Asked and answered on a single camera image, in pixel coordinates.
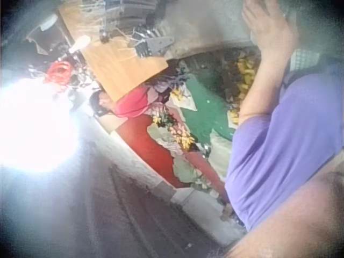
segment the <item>purple shirt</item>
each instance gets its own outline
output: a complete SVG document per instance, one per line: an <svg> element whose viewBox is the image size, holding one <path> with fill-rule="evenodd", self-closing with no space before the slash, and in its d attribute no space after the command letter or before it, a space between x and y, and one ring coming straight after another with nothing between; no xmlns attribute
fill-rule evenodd
<svg viewBox="0 0 344 258"><path fill-rule="evenodd" d="M271 116L241 124L226 191L246 228L270 216L342 147L343 78L335 69L296 80Z"/></svg>

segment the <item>person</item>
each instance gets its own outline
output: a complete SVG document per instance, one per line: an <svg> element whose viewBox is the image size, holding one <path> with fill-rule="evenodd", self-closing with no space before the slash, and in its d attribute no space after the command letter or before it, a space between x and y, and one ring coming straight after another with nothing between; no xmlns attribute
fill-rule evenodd
<svg viewBox="0 0 344 258"><path fill-rule="evenodd" d="M89 103L98 116L113 113L117 117L137 117L149 108L147 93L148 88L140 85L115 102L101 89L91 95Z"/></svg>
<svg viewBox="0 0 344 258"><path fill-rule="evenodd" d="M328 63L280 94L298 46L296 22L286 20L277 0L245 0L242 16L262 60L240 110L225 187L251 232L341 152L343 67Z"/></svg>

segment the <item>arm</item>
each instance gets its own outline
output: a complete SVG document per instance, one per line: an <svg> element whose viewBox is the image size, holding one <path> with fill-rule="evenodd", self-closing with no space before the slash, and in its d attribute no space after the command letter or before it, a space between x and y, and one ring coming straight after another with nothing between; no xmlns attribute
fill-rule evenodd
<svg viewBox="0 0 344 258"><path fill-rule="evenodd" d="M342 257L343 191L341 173L311 179L225 257Z"/></svg>
<svg viewBox="0 0 344 258"><path fill-rule="evenodd" d="M296 24L285 20L276 0L266 0L265 7L259 0L245 0L243 7L242 16L256 38L262 62L241 106L239 124L273 112L284 70L297 46Z"/></svg>

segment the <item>hair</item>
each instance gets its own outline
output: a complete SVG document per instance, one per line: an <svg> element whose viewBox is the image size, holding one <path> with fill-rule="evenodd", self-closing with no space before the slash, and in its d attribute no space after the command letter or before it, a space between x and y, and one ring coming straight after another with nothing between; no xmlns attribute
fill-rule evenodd
<svg viewBox="0 0 344 258"><path fill-rule="evenodd" d="M102 107L99 104L99 95L102 92L105 92L105 91L104 90L98 90L98 91L93 92L93 94L91 95L90 100L89 100L91 108L93 109L95 114L99 117L111 112L110 110Z"/></svg>

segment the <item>hand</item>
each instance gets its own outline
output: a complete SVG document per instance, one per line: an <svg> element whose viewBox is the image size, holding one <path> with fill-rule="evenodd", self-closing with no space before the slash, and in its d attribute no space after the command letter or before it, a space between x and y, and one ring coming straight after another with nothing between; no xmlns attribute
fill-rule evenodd
<svg viewBox="0 0 344 258"><path fill-rule="evenodd" d="M262 60L287 63L299 34L295 20L286 21L277 0L245 0L242 17L257 41Z"/></svg>

